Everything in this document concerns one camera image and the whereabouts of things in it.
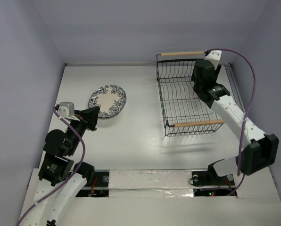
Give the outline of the white bowl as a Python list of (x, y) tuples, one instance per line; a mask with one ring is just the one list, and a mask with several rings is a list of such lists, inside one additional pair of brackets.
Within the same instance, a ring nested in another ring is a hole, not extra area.
[(116, 117), (119, 114), (120, 114), (120, 112), (117, 112), (117, 113), (103, 112), (102, 114), (99, 115), (99, 118), (100, 119), (112, 119), (112, 118)]

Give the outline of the blue floral white plate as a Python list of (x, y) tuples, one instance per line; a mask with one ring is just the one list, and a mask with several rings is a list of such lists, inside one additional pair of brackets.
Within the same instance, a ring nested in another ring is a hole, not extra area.
[(99, 115), (103, 112), (121, 112), (127, 101), (126, 92), (117, 85), (105, 85), (96, 89), (88, 101), (88, 107), (100, 107)]

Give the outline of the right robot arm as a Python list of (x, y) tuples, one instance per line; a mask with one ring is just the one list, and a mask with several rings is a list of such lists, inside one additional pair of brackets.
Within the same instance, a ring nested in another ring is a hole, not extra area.
[(278, 137), (257, 127), (237, 106), (228, 89), (216, 80), (212, 62), (196, 60), (191, 77), (193, 90), (224, 120), (240, 142), (237, 156), (214, 163), (214, 169), (207, 172), (207, 180), (213, 185), (219, 184), (229, 174), (241, 172), (249, 176), (274, 164), (279, 145)]

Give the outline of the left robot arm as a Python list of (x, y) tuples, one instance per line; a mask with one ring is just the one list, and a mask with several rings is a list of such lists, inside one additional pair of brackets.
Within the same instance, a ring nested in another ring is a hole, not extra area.
[[(32, 206), (21, 216), (19, 226), (59, 226), (73, 199), (84, 186), (95, 182), (94, 166), (83, 161), (85, 131), (96, 130), (100, 107), (76, 110), (71, 102), (61, 102), (53, 109), (66, 131), (51, 130), (45, 137), (44, 159), (38, 174)], [(82, 146), (78, 163), (69, 159)]]

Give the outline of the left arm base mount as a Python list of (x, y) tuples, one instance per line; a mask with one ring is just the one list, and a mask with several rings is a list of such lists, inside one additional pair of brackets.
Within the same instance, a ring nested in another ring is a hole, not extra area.
[(109, 171), (99, 170), (94, 174), (92, 182), (87, 183), (76, 195), (76, 197), (109, 197)]

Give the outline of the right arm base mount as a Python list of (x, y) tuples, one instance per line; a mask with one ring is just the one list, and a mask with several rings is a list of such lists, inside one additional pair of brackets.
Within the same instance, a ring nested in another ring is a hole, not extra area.
[(194, 187), (195, 197), (228, 196), (236, 187), (232, 175), (219, 177), (208, 170), (193, 171), (189, 184)]

